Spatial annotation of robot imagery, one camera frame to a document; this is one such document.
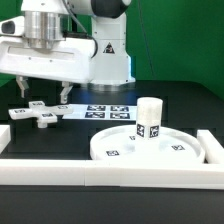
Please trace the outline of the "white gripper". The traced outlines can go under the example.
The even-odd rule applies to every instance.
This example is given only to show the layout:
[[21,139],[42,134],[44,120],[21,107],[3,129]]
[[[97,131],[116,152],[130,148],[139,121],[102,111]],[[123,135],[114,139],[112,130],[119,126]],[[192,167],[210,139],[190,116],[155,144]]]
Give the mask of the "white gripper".
[[94,50],[94,41],[89,39],[66,38],[55,42],[52,49],[33,49],[23,38],[3,36],[0,37],[0,73],[19,75],[16,82],[22,98],[29,93],[27,77],[66,81],[60,93],[60,102],[66,104],[72,83],[87,83],[92,79],[90,61]]

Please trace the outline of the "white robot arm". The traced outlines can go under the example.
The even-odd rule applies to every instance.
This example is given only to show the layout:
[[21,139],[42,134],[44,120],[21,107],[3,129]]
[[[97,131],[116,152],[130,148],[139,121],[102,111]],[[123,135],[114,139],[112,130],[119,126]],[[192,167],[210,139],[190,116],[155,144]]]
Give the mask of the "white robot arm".
[[23,0],[23,14],[0,22],[0,73],[21,90],[29,77],[62,83],[67,102],[75,83],[117,91],[135,82],[126,52],[132,0]]

